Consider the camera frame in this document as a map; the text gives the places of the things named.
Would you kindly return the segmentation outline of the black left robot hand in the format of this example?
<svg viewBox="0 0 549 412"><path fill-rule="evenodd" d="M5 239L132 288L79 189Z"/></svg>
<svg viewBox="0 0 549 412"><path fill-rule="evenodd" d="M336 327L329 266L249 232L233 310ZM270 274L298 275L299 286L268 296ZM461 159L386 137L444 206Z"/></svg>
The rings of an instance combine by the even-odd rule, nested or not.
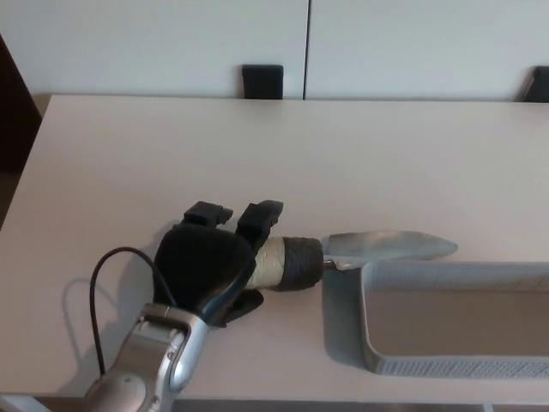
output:
<svg viewBox="0 0 549 412"><path fill-rule="evenodd" d="M261 292L246 285L256 268L256 255L278 222L283 203L251 203L229 232L220 228L232 217L221 205L198 202L181 222L168 230L154 263L169 289L154 281L154 302L191 312L210 327L228 323L255 311Z"/></svg>

